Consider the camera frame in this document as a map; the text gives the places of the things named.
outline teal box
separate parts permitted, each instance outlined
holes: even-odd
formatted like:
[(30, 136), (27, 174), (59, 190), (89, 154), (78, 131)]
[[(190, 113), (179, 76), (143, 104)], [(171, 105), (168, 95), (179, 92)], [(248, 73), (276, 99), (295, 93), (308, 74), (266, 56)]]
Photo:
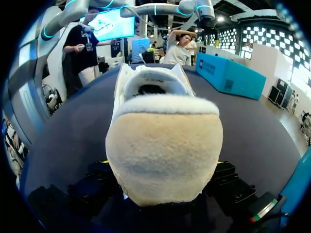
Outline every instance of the teal box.
[(217, 91), (259, 100), (266, 77), (228, 59), (198, 53), (196, 72)]

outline monitor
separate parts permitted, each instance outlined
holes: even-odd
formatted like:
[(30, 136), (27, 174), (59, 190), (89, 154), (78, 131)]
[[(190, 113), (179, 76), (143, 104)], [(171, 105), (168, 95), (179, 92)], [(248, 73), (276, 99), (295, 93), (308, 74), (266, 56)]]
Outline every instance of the monitor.
[(100, 12), (96, 18), (89, 23), (94, 27), (94, 35), (99, 41), (113, 38), (134, 36), (135, 17), (122, 18), (120, 9)]

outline gray robotic arm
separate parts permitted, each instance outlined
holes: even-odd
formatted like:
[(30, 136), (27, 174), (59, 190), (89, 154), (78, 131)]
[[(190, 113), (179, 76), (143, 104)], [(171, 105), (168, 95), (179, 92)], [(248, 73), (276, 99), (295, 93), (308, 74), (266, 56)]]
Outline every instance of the gray robotic arm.
[(121, 8), (122, 17), (190, 17), (195, 13), (202, 27), (215, 19), (211, 0), (181, 0), (179, 5), (153, 3), (138, 7), (134, 6), (134, 0), (67, 0), (63, 11), (57, 6), (48, 8), (22, 40), (3, 93), (5, 115), (28, 149), (31, 149), (50, 117), (42, 92), (43, 68), (47, 58), (60, 39), (59, 31), (85, 16), (89, 5), (103, 9)]
[[(176, 15), (190, 17), (193, 13), (198, 16), (200, 26), (203, 28), (215, 19), (211, 0), (181, 0), (179, 5), (167, 3), (148, 3), (134, 6), (132, 0), (93, 0), (90, 6), (103, 9), (121, 8), (121, 17), (134, 17), (141, 15)], [(43, 27), (41, 37), (50, 40), (64, 26), (77, 21), (87, 13), (89, 0), (67, 0), (64, 11), (58, 13)]]

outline patterned wall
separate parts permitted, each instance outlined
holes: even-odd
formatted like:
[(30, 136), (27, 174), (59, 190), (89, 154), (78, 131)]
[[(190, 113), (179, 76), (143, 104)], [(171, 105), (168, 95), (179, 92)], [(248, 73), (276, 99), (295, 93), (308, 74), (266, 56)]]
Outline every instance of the patterned wall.
[[(246, 59), (251, 59), (254, 43), (274, 47), (281, 51), (290, 63), (291, 71), (287, 77), (288, 81), (297, 85), (311, 99), (311, 54), (303, 42), (296, 40), (289, 32), (271, 26), (252, 26), (220, 32), (218, 38), (220, 43), (217, 48)], [(215, 46), (215, 35), (211, 34), (209, 38), (206, 37), (201, 41), (204, 41), (204, 45)]]
[[(217, 48), (223, 49), (227, 52), (236, 53), (237, 44), (237, 30), (235, 28), (218, 33), (219, 45)], [(215, 35), (210, 35), (209, 45), (215, 46)]]
[(283, 53), (286, 60), (291, 64), (288, 80), (291, 80), (301, 89), (309, 91), (311, 58), (302, 41), (296, 40), (292, 34), (279, 29), (244, 27), (242, 29), (240, 56), (251, 59), (254, 43), (274, 47)]

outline dark table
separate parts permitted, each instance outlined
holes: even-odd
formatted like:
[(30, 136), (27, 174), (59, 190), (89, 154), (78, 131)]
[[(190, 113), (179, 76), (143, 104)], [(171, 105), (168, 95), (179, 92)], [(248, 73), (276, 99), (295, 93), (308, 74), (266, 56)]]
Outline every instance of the dark table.
[[(172, 68), (173, 65), (147, 64)], [(28, 196), (40, 186), (54, 184), (63, 192), (86, 173), (87, 166), (105, 160), (105, 137), (113, 110), (116, 67), (80, 90), (44, 125), (25, 162), (20, 190)], [(282, 124), (260, 101), (222, 94), (185, 66), (193, 90), (217, 104), (224, 128), (220, 160), (228, 160), (244, 181), (277, 195), (300, 159), (298, 150)], [(225, 232), (225, 217), (214, 199), (208, 199), (209, 216), (216, 232)]]

